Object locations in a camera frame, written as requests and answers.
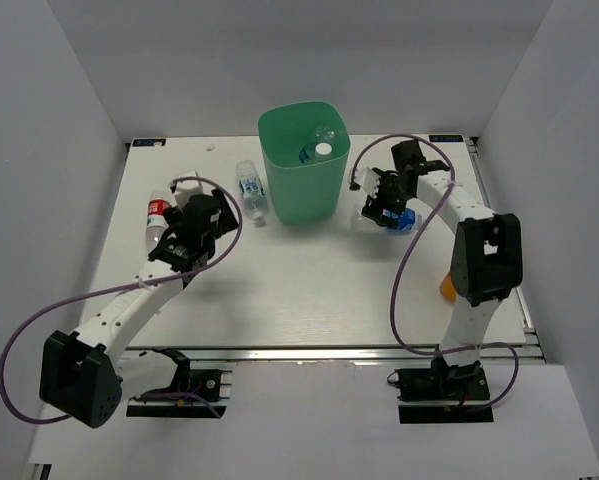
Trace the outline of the crushed bottle blue label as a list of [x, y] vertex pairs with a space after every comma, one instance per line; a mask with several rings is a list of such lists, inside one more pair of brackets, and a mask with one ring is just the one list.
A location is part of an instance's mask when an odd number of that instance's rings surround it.
[[[336, 131], [331, 127], [318, 127], [309, 137], [305, 145], [301, 148], [299, 152], [299, 161], [302, 165], [307, 164], [315, 164], [330, 160], [333, 156], [334, 152], [334, 144], [337, 138]], [[325, 160], [319, 160], [315, 158], [315, 145], [321, 142], [329, 143], [332, 146], [332, 154], [329, 158]]]

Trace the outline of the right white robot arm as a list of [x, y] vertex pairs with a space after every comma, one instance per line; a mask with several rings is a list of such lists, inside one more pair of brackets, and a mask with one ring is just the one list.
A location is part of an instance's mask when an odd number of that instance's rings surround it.
[[412, 134], [397, 138], [393, 168], [353, 166], [349, 187], [365, 193], [361, 214], [382, 228], [399, 230], [399, 216], [409, 201], [418, 200], [454, 235], [449, 274], [457, 298], [434, 353], [445, 364], [430, 374], [432, 390], [451, 399], [465, 389], [466, 374], [487, 348], [484, 337], [494, 313], [521, 284], [521, 224], [516, 215], [497, 213], [466, 191], [446, 154], [426, 159], [421, 148], [434, 149], [434, 143]]

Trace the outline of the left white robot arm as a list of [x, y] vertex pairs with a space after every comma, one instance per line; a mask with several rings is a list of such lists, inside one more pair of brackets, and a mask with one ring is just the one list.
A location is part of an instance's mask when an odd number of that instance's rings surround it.
[[166, 232], [136, 282], [73, 332], [56, 331], [45, 341], [41, 399], [91, 428], [102, 426], [131, 398], [198, 397], [191, 361], [180, 351], [154, 347], [136, 357], [125, 351], [162, 307], [219, 260], [216, 242], [241, 232], [240, 214], [234, 199], [215, 188], [167, 209], [165, 219]]

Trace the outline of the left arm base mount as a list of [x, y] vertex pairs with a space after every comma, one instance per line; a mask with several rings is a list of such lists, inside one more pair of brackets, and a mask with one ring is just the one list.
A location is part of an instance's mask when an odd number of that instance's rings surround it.
[[128, 400], [130, 418], [220, 419], [231, 396], [233, 372], [204, 367], [172, 348], [141, 351], [139, 360], [155, 357], [175, 367], [168, 383]]

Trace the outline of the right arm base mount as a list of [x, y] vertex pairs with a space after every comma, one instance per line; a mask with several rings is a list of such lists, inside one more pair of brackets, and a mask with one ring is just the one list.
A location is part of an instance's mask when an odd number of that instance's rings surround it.
[[397, 390], [399, 423], [402, 425], [493, 423], [490, 391], [482, 367], [464, 379], [444, 379], [428, 368], [391, 372], [387, 384]]

